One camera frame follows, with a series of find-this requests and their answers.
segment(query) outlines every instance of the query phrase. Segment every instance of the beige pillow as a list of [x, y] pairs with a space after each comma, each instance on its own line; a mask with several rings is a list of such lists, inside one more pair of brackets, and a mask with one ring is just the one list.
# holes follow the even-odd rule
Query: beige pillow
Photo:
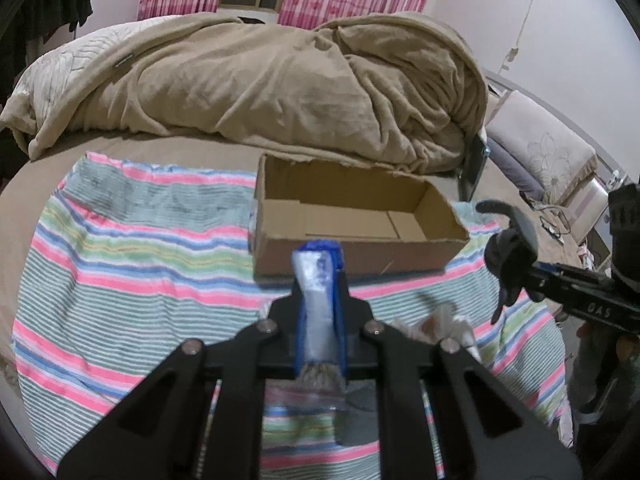
[[545, 202], [561, 205], [598, 167], [595, 149], [560, 119], [518, 91], [508, 94], [486, 126], [545, 190]]

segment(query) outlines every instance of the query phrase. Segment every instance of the mattress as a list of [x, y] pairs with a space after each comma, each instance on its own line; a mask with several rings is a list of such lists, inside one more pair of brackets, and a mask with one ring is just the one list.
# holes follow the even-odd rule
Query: mattress
[[[155, 137], [125, 132], [74, 133], [63, 137], [47, 155], [27, 163], [0, 194], [0, 354], [9, 362], [12, 327], [18, 307], [20, 276], [31, 238], [47, 199], [73, 164], [87, 151], [151, 164], [178, 164], [188, 168], [256, 171], [262, 150], [231, 144], [216, 136]], [[452, 178], [430, 177], [448, 198], [458, 197]], [[564, 246], [540, 228], [538, 214], [522, 201], [515, 186], [488, 161], [475, 200], [495, 198], [521, 208], [535, 222], [540, 259], [579, 266], [577, 245], [565, 237]], [[506, 226], [506, 219], [501, 219]]]

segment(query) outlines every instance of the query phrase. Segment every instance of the brown blanket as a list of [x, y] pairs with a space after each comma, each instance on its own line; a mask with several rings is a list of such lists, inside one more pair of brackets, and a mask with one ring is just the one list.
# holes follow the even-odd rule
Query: brown blanket
[[22, 76], [0, 115], [32, 160], [65, 129], [219, 132], [241, 144], [418, 174], [451, 170], [487, 90], [468, 46], [418, 13], [318, 30], [199, 13], [118, 25]]

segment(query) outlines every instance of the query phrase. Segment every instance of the open cardboard box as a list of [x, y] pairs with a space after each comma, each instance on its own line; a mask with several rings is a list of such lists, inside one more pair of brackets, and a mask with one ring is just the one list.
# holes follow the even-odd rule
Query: open cardboard box
[[443, 268], [469, 234], [424, 179], [383, 168], [263, 155], [252, 239], [257, 275], [292, 275], [291, 253], [339, 241], [348, 274]]

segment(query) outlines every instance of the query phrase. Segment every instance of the silver screw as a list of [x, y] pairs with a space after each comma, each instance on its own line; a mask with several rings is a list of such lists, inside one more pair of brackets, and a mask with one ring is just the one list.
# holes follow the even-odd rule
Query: silver screw
[[182, 351], [187, 355], [196, 355], [200, 350], [202, 350], [202, 341], [199, 339], [187, 339], [180, 346]]
[[460, 351], [460, 343], [455, 339], [447, 337], [440, 342], [440, 348], [442, 348], [447, 354], [455, 354]]
[[365, 332], [371, 335], [379, 335], [381, 332], [384, 331], [384, 329], [385, 329], [384, 324], [380, 323], [378, 320], [375, 320], [375, 319], [369, 319], [364, 324]]
[[273, 319], [261, 319], [258, 321], [258, 330], [270, 334], [278, 329], [278, 324]]

